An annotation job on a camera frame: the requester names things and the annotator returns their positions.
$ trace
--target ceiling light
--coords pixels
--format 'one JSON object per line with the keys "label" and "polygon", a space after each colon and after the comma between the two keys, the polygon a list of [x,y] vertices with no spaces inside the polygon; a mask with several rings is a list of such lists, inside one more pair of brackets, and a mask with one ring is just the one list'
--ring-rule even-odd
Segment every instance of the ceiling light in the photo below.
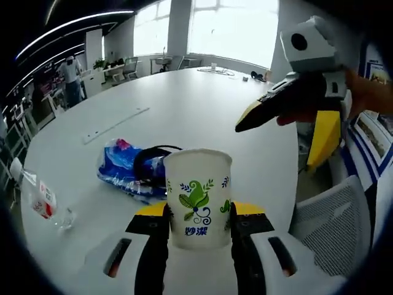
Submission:
{"label": "ceiling light", "polygon": [[52,44],[52,43],[54,43],[54,42],[56,42],[56,41],[59,41],[60,39],[62,39],[62,38],[64,38],[64,37],[67,37],[67,36],[69,36],[69,35],[71,35],[71,34],[78,33],[78,32],[81,32],[81,31],[87,31],[87,30],[92,29],[92,28],[97,28],[97,27],[102,27],[102,26],[107,26],[107,25],[111,25],[111,28],[113,28],[115,25],[117,25],[117,23],[116,23],[116,22],[110,22],[110,23],[102,23],[102,24],[100,24],[100,25],[94,25],[94,26],[86,26],[86,27],[84,27],[84,28],[77,29],[77,30],[75,30],[75,31],[69,32],[69,33],[67,33],[67,34],[64,34],[62,37],[59,37],[59,38],[57,38],[57,39],[55,39],[55,40],[52,40],[52,41],[50,41],[49,43],[46,43],[44,46],[38,48],[38,49],[37,49],[36,51],[34,51],[31,55],[29,55],[29,56],[26,57],[23,61],[21,61],[21,63],[20,63],[18,66],[22,65],[26,60],[28,60],[30,57],[32,57],[34,54],[36,54],[36,53],[37,53],[38,51],[40,51],[41,49],[44,49],[44,48],[47,47],[48,45],[50,45],[50,44]]}
{"label": "ceiling light", "polygon": [[32,81],[33,81],[33,78],[31,78],[31,79],[29,80],[29,82],[27,82],[27,83],[23,86],[23,88],[25,88],[27,85],[29,85]]}
{"label": "ceiling light", "polygon": [[52,3],[52,5],[50,6],[50,9],[49,9],[49,12],[48,12],[48,16],[47,16],[47,19],[46,19],[46,21],[45,21],[45,26],[48,24],[50,15],[52,14],[53,9],[55,8],[57,2],[58,2],[58,0],[54,0],[53,3]]}
{"label": "ceiling light", "polygon": [[62,60],[56,61],[55,65],[57,65],[58,63],[61,63],[63,60],[66,60],[65,58],[63,58]]}
{"label": "ceiling light", "polygon": [[112,11],[112,12],[103,12],[101,14],[93,14],[93,15],[88,15],[86,17],[81,17],[78,18],[76,20],[71,20],[70,22],[64,23],[60,26],[57,26],[54,29],[51,29],[50,31],[47,31],[45,34],[39,36],[37,39],[35,39],[32,43],[30,43],[29,45],[27,45],[16,57],[15,60],[18,59],[18,57],[25,52],[26,50],[28,50],[31,46],[33,46],[35,43],[37,43],[38,41],[42,40],[43,38],[45,38],[46,36],[52,34],[53,32],[60,30],[62,28],[64,28],[65,26],[69,26],[73,23],[77,23],[77,22],[81,22],[82,20],[88,20],[89,18],[95,18],[95,17],[105,17],[107,15],[115,15],[115,14],[133,14],[134,11],[133,10],[124,10],[124,11]]}
{"label": "ceiling light", "polygon": [[70,50],[75,49],[75,48],[77,48],[77,47],[79,47],[79,46],[82,46],[82,45],[85,45],[85,44],[84,44],[84,43],[81,43],[81,44],[76,45],[76,46],[74,46],[74,47],[68,48],[67,50],[64,50],[63,52],[60,52],[60,53],[56,54],[55,56],[49,58],[48,60],[44,61],[43,63],[41,63],[41,64],[40,64],[39,66],[37,66],[34,70],[32,70],[30,73],[28,73],[21,81],[19,81],[19,83],[18,83],[17,85],[15,85],[15,86],[13,87],[13,89],[11,89],[11,91],[6,95],[6,97],[9,96],[9,95],[11,94],[11,92],[13,92],[13,90],[14,90],[15,88],[17,88],[18,85],[19,85],[20,83],[22,83],[23,80],[25,80],[25,79],[26,79],[28,76],[30,76],[32,73],[34,73],[35,71],[37,71],[41,66],[46,65],[48,62],[50,62],[52,59],[58,57],[59,55],[62,55],[63,53],[66,53],[67,51],[70,51]]}

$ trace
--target mesh chair back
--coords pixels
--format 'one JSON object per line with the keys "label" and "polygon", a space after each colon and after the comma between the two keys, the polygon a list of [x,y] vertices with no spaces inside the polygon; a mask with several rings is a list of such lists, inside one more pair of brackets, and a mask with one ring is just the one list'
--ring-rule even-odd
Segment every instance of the mesh chair back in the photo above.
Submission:
{"label": "mesh chair back", "polygon": [[348,277],[370,248],[370,213],[362,185],[351,176],[296,206],[290,233],[314,251],[329,275]]}
{"label": "mesh chair back", "polygon": [[136,65],[138,64],[138,58],[137,57],[127,58],[124,64],[125,64],[123,68],[124,74],[134,73],[136,72]]}

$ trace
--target plastic water bottle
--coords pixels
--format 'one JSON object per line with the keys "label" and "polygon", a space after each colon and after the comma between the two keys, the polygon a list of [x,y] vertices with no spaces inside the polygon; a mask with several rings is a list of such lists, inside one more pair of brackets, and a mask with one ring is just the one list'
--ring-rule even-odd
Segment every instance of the plastic water bottle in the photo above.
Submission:
{"label": "plastic water bottle", "polygon": [[14,158],[10,166],[10,173],[21,186],[22,181],[24,198],[29,206],[43,218],[51,222],[59,229],[67,229],[72,226],[75,219],[74,213],[69,208],[59,206],[56,195],[45,183],[30,170],[25,170],[18,158]]}

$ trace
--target bottle label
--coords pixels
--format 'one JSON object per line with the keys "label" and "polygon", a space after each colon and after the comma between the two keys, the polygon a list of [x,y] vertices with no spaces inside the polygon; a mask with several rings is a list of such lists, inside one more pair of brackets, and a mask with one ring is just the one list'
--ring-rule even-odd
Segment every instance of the bottle label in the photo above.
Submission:
{"label": "bottle label", "polygon": [[40,198],[35,200],[32,208],[45,219],[56,213],[55,194],[42,182],[39,182]]}

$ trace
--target blue plastic bag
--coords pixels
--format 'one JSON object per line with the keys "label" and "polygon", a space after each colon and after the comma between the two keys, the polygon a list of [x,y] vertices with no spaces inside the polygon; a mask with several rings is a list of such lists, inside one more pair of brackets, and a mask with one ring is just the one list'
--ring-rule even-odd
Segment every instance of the blue plastic bag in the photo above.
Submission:
{"label": "blue plastic bag", "polygon": [[[147,205],[166,200],[165,187],[144,186],[136,180],[133,164],[136,155],[141,150],[123,139],[108,142],[98,159],[97,176]],[[163,157],[147,160],[143,169],[146,169],[152,176],[165,177]]]}

